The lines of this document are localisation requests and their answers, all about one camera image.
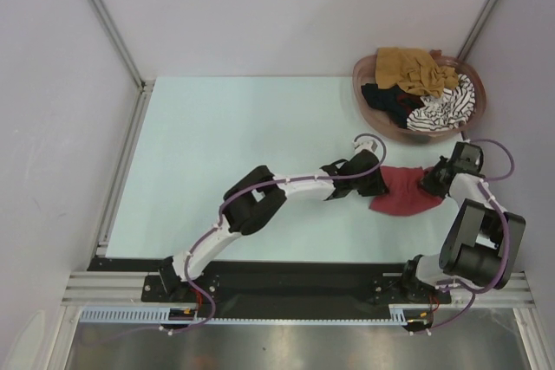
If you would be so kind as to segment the red tank top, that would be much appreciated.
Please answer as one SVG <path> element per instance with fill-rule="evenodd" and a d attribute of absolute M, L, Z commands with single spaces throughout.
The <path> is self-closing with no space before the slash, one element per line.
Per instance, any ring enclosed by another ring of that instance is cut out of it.
<path fill-rule="evenodd" d="M 443 198 L 432 195 L 419 186 L 430 171 L 431 167 L 382 166 L 381 174 L 388 191 L 374 197 L 369 208 L 389 216 L 410 217 L 441 205 Z"/>

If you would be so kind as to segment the mustard yellow tank top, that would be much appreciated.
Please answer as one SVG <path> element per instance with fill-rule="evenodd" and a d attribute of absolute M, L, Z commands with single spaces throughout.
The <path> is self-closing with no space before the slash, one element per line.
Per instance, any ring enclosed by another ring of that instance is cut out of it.
<path fill-rule="evenodd" d="M 377 50 L 375 82 L 380 89 L 399 87 L 408 94 L 439 98 L 459 85 L 459 76 L 424 49 L 387 47 Z"/>

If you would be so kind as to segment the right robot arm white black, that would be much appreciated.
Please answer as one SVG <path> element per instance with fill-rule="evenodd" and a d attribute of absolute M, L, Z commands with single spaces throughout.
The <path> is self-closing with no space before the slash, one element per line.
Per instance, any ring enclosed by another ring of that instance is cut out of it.
<path fill-rule="evenodd" d="M 481 173 L 483 162 L 480 146 L 459 141 L 421 180 L 423 191 L 451 198 L 459 211 L 437 255 L 419 255 L 405 264 L 400 291 L 407 300 L 419 302 L 455 288 L 481 295 L 509 282 L 526 221 L 493 195 Z"/>

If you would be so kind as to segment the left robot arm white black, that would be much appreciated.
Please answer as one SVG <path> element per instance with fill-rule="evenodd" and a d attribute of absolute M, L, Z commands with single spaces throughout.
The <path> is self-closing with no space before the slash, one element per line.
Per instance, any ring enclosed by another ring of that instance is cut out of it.
<path fill-rule="evenodd" d="M 189 250 L 164 259 L 159 266 L 161 289 L 171 299 L 190 294 L 191 282 L 227 246 L 240 237 L 262 230 L 287 202 L 331 201 L 355 191 L 362 197 L 387 193 L 380 166 L 383 159 L 368 150 L 349 159 L 322 166 L 312 174 L 283 176 L 258 166 L 228 190 L 216 223 Z"/>

